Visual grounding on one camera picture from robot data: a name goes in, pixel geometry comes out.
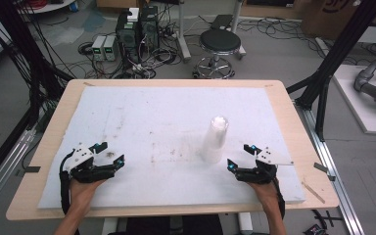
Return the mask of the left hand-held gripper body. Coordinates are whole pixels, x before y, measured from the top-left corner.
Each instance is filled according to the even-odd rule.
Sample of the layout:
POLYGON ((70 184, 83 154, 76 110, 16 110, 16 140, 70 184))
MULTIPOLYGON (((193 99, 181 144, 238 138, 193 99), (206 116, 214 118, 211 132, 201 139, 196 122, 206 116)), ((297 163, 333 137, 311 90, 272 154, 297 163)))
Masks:
POLYGON ((116 170, 111 168, 111 164, 94 164, 97 154, 92 154, 89 148, 79 143, 63 159, 63 171, 80 183, 92 183, 114 177, 116 170))

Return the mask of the white plastic cup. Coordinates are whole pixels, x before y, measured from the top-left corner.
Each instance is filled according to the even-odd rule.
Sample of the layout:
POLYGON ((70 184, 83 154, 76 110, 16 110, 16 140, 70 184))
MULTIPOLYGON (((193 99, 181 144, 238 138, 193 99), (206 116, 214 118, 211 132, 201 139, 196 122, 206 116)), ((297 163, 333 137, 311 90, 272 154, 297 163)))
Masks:
POLYGON ((206 163, 217 164, 220 161, 228 126, 228 119, 223 116, 211 119, 201 150, 202 158, 206 163))

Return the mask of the person's right hand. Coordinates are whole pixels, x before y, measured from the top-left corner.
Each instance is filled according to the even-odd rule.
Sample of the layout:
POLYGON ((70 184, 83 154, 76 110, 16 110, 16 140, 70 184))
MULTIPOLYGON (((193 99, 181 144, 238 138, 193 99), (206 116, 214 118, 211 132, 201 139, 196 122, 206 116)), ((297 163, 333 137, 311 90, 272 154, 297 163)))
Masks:
POLYGON ((278 196, 277 191, 273 183, 269 184, 256 184, 250 183, 250 186, 255 191, 258 200, 262 204, 262 207, 267 209, 278 208, 278 196))

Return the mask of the person's left hand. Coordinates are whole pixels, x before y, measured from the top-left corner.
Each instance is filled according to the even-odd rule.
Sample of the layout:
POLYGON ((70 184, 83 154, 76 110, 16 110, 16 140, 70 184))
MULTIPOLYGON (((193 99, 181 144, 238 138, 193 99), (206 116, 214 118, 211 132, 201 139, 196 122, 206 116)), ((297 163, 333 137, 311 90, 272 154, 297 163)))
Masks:
POLYGON ((69 213, 86 215, 90 211, 90 203, 97 188, 103 183, 104 180, 92 183, 80 183, 73 179, 70 183, 69 213))

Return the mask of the white foam mat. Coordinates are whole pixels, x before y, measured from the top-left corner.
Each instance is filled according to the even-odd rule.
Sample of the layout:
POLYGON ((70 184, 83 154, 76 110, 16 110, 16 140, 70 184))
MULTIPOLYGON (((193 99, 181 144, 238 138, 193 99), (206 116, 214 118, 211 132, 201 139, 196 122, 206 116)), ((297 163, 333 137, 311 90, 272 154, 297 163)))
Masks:
POLYGON ((66 155, 79 143, 102 142, 108 148, 96 165, 121 155, 125 163, 98 188, 95 208, 255 203, 253 190, 228 171, 227 160, 253 167, 245 144, 290 156, 263 88, 88 86, 51 165, 40 208, 61 205, 59 167, 66 155), (220 161, 209 164, 201 150, 217 116, 229 126, 220 161))

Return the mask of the thin wooden stick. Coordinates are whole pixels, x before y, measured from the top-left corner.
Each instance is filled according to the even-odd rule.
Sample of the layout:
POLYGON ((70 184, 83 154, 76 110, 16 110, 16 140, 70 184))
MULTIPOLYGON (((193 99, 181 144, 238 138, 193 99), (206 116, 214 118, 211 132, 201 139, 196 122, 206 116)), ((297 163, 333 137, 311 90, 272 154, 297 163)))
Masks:
POLYGON ((321 202, 322 204, 325 204, 326 201, 313 189, 311 188, 308 184, 306 184, 305 182, 302 182, 302 184, 304 185, 304 187, 319 201, 321 202))

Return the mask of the grey tape strip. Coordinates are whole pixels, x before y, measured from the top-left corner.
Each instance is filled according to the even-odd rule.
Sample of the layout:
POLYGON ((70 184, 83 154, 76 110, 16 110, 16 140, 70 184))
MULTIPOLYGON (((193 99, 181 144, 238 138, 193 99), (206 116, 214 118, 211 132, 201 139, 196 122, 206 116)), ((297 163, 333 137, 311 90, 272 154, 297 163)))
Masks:
POLYGON ((314 163, 313 167, 316 168, 316 169, 318 169, 318 170, 320 170, 320 171, 322 171, 322 172, 324 172, 327 175, 327 177, 328 177, 328 179, 330 181, 334 182, 336 180, 336 176, 331 175, 330 172, 329 172, 328 167, 324 166, 323 164, 314 163))

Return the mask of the grey bench power supply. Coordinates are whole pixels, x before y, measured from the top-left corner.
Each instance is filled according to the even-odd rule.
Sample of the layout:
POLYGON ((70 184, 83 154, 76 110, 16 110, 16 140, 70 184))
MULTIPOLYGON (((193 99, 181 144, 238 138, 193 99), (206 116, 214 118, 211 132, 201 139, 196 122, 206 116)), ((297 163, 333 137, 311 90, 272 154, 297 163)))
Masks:
POLYGON ((107 61, 114 61, 118 57, 118 40, 113 35, 108 35, 104 42, 104 51, 107 61))
POLYGON ((95 61, 105 61, 105 51, 104 51, 104 43, 105 43, 106 37, 105 36, 97 36, 92 44, 92 52, 93 52, 93 58, 95 61))

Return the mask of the black computer tower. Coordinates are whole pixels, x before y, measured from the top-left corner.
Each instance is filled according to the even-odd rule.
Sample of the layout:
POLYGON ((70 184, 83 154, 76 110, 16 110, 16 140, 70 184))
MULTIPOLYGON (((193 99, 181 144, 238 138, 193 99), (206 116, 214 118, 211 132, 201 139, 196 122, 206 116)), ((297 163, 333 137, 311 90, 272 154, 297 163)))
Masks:
POLYGON ((120 45, 120 52, 131 62, 138 64, 140 61, 138 55, 138 46, 141 40, 139 22, 132 22, 129 17, 132 14, 129 10, 123 10, 116 26, 116 35, 120 45))
POLYGON ((142 41, 147 51, 154 51, 159 48, 158 12, 157 6, 147 6, 141 11, 142 41))

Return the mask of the black round stool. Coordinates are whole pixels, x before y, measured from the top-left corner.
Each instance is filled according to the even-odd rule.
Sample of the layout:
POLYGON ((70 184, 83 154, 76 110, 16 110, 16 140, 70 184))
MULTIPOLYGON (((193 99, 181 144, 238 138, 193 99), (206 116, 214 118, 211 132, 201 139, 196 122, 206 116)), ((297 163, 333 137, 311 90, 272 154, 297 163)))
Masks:
POLYGON ((200 47, 210 53, 202 58, 192 75, 194 78, 227 79, 235 74, 235 70, 224 56, 236 54, 240 50, 241 39, 226 29, 210 29, 200 35, 200 47))

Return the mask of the white platform board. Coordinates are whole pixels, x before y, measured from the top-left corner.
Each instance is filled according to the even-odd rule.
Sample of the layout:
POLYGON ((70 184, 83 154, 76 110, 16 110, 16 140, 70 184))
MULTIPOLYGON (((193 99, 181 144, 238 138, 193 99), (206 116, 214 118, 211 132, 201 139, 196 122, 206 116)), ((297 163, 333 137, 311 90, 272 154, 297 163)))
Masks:
POLYGON ((376 102, 353 88, 355 77, 363 69, 364 66, 341 65, 335 72, 334 79, 363 132, 376 134, 376 102))

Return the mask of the grey metal stand leg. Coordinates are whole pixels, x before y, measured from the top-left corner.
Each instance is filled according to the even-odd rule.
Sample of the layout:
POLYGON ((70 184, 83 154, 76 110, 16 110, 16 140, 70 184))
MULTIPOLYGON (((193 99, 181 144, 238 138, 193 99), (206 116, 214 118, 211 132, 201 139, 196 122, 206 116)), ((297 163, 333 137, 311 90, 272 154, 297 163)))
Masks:
POLYGON ((176 31, 176 36, 182 61, 188 63, 191 60, 191 53, 184 37, 184 3, 184 0, 178 0, 178 31, 176 31))
MULTIPOLYGON (((233 20, 232 20, 232 27, 231 31, 233 33, 237 33, 238 23, 240 21, 241 9, 244 0, 235 0, 234 10, 233 10, 233 20)), ((247 55, 243 45, 240 45, 239 50, 237 52, 237 58, 242 60, 247 55)))

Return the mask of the black flat device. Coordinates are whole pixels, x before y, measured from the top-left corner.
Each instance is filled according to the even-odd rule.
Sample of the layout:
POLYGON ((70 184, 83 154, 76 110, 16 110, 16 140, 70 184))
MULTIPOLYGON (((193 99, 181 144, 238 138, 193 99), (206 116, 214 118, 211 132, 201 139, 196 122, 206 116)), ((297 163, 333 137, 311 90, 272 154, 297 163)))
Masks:
POLYGON ((232 15, 217 15, 211 23, 211 29, 227 29, 231 26, 232 15))

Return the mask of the white box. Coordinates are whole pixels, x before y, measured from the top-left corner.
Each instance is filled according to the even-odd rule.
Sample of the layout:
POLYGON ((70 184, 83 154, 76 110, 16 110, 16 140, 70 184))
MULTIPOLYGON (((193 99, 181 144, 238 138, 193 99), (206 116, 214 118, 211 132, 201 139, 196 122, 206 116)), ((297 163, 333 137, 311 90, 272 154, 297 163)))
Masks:
POLYGON ((137 22, 139 19, 139 9, 138 8, 130 8, 129 13, 127 15, 127 20, 129 22, 137 22))

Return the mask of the aluminium rail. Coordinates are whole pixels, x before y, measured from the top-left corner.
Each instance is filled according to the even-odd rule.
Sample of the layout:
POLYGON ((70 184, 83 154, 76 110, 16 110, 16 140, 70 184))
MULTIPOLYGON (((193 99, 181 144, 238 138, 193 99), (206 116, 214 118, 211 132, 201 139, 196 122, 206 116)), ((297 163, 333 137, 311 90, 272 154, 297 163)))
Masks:
POLYGON ((333 161, 332 155, 328 149, 327 144, 321 140, 318 134, 315 132, 315 116, 312 111, 306 111, 301 107, 296 107, 298 114, 300 115, 306 131, 318 157, 320 158, 322 165, 326 167, 326 174, 329 181, 332 183, 333 188, 338 196, 339 211, 346 225, 349 235, 365 235, 357 214, 353 208, 351 199, 346 191, 345 185, 340 177, 333 161))
POLYGON ((25 130, 15 143, 10 145, 9 152, 4 155, 3 163, 0 164, 0 191, 20 163, 35 135, 35 130, 25 130))

